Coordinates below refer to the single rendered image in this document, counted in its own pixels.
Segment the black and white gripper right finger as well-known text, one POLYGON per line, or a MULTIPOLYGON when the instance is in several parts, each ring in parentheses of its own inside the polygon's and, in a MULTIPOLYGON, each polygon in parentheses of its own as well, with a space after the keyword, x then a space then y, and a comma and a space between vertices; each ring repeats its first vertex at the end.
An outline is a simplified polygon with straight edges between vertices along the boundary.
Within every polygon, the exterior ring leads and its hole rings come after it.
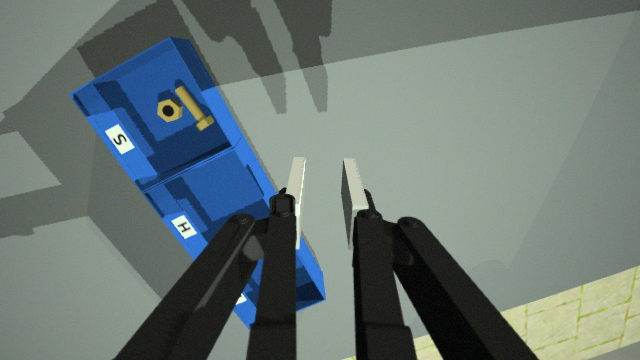
POLYGON ((343 158, 341 197, 356 360, 418 360, 394 272, 443 360, 539 360, 421 220, 383 220, 355 159, 343 158))

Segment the blue three-compartment bin rack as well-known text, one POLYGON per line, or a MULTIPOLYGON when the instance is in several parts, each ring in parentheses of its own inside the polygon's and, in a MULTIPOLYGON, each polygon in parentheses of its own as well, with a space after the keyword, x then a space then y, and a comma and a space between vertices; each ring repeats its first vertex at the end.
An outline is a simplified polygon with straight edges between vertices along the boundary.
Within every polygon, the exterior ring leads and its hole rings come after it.
MULTIPOLYGON (((168 37, 69 96, 193 260, 230 217, 269 217, 277 193, 189 39, 168 37), (214 123, 196 127, 180 86, 214 123), (158 103, 172 98, 182 117, 166 122, 158 103)), ((301 236, 296 312, 325 300, 323 272, 301 236)))

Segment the yellow hex bolt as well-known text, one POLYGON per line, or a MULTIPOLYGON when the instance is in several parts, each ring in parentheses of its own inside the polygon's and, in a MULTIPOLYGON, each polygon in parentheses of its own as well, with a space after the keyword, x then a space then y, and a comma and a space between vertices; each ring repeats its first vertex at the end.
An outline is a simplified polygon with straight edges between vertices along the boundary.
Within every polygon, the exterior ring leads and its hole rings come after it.
POLYGON ((197 103, 194 101, 194 99, 191 97, 184 86, 180 86, 175 90, 175 92, 191 112, 191 114, 194 116, 194 118, 197 120, 198 124, 196 125, 196 127, 200 131, 214 123, 214 119, 211 117, 211 115, 209 117, 206 117, 206 115, 203 113, 203 111, 200 109, 200 107, 197 105, 197 103))

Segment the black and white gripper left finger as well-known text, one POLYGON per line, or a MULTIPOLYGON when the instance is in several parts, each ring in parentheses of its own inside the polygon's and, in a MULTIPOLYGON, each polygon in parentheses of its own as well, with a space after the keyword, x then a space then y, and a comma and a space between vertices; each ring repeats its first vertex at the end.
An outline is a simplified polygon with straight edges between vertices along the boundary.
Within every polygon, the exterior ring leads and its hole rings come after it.
POLYGON ((270 216, 230 217, 112 360, 207 360, 260 259, 246 360, 297 360, 304 198, 305 157, 294 157, 287 188, 269 199, 270 216))

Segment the yellow hex nut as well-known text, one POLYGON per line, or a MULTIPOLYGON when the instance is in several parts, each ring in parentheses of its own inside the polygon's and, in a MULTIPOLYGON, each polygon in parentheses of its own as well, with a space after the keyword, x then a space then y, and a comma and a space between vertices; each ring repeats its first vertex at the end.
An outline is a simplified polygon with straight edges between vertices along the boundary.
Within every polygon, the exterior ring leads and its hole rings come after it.
POLYGON ((174 98, 158 103, 158 115, 166 122, 170 122, 182 117, 183 106, 174 98))

